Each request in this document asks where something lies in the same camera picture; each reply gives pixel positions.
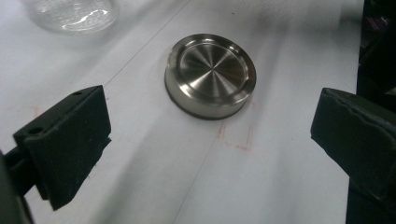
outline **metal disc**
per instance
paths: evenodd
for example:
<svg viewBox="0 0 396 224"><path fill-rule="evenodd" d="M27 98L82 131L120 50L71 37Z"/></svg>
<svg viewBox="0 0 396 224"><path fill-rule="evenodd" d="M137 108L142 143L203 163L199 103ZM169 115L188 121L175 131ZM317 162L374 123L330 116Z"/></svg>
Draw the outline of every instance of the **metal disc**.
<svg viewBox="0 0 396 224"><path fill-rule="evenodd" d="M183 110L204 119L236 113L254 90L256 72L248 55L217 35L191 35L169 55L165 85Z"/></svg>

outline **glass jar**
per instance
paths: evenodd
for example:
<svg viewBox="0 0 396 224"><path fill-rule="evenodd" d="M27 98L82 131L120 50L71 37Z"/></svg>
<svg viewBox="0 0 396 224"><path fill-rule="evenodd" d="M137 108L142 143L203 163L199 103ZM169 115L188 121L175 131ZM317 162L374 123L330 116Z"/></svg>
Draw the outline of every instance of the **glass jar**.
<svg viewBox="0 0 396 224"><path fill-rule="evenodd" d="M22 0L38 25L72 35L106 29L119 14L113 0Z"/></svg>

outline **white surface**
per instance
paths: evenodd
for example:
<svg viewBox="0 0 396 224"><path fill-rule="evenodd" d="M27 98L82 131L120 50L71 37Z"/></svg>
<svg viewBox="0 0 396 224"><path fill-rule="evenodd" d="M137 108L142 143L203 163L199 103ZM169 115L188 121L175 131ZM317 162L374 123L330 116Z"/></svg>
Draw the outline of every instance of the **white surface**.
<svg viewBox="0 0 396 224"><path fill-rule="evenodd" d="M323 87L356 87L362 0L124 0L96 35L37 27L0 7L0 148L62 100L105 85L112 142L76 198L36 223L345 223L347 175L310 139ZM176 42L221 35L255 63L253 97L231 118L195 119L163 75Z"/></svg>

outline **black machine part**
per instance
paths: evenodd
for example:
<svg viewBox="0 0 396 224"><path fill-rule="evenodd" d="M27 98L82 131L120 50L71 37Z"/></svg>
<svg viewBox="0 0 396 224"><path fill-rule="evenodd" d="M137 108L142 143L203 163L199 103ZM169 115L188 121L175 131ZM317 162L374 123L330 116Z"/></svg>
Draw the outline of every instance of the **black machine part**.
<svg viewBox="0 0 396 224"><path fill-rule="evenodd" d="M396 215L396 114L357 95L323 89L312 139L369 198Z"/></svg>
<svg viewBox="0 0 396 224"><path fill-rule="evenodd" d="M110 132L105 93L95 86L70 94L14 133L17 147L0 155L0 203L10 204L0 206L0 222L31 221L23 195L33 185L54 210L71 202Z"/></svg>

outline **stainless steel puck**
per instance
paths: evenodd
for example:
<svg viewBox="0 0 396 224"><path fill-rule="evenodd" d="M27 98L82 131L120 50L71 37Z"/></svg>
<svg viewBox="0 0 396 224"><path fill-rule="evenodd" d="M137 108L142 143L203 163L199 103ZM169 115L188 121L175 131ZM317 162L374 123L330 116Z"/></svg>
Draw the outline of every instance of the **stainless steel puck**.
<svg viewBox="0 0 396 224"><path fill-rule="evenodd" d="M236 113L256 84L248 55L217 35L190 35L169 55L165 86L173 101L203 119L223 119Z"/></svg>

